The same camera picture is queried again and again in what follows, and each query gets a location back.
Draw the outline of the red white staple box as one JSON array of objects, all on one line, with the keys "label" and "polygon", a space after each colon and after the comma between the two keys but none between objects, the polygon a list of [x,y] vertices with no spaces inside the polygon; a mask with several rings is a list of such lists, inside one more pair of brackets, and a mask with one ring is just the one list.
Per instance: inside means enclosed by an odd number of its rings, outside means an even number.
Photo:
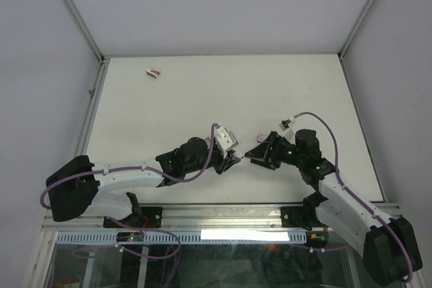
[{"label": "red white staple box", "polygon": [[263,143],[267,139],[268,136],[269,136],[268,134],[259,133],[256,141],[258,143]]}]

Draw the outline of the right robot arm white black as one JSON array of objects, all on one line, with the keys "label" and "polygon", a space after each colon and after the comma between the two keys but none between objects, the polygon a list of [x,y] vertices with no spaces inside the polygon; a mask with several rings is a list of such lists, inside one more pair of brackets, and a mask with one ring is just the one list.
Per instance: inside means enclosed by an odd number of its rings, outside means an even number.
[{"label": "right robot arm white black", "polygon": [[295,166],[314,192],[283,220],[307,231],[319,225],[333,229],[361,256],[376,284],[386,287],[409,279],[423,267],[409,221],[392,217],[350,189],[335,165],[322,156],[315,131],[297,131],[294,143],[271,132],[245,157],[272,171],[282,164]]}]

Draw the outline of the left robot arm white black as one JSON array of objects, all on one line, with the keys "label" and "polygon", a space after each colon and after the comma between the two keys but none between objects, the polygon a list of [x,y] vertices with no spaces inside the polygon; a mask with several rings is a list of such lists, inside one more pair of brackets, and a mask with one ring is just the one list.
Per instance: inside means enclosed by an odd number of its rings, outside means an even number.
[{"label": "left robot arm white black", "polygon": [[97,215],[137,226],[142,210],[132,188],[165,188],[194,181],[207,169],[221,175],[242,161],[234,148],[225,138],[191,138],[139,165],[98,165],[86,155],[77,156],[46,180],[40,204],[56,222]]}]

